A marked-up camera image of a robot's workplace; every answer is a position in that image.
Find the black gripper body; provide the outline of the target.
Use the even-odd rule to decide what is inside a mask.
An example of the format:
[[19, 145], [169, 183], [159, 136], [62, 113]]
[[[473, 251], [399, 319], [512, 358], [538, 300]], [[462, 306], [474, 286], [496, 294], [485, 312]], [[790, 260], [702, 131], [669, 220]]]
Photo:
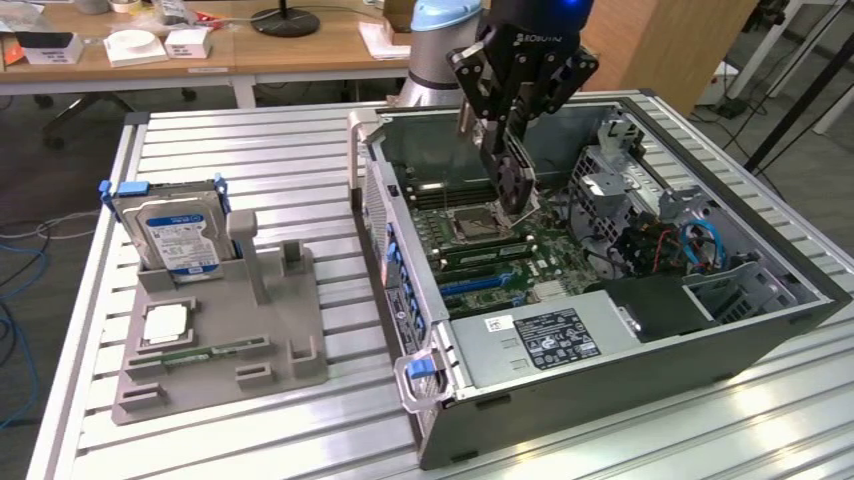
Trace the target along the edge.
[[528, 47], [556, 49], [566, 58], [580, 47], [593, 11], [592, 0], [493, 1], [482, 19], [478, 41], [494, 77], [505, 83], [516, 55]]

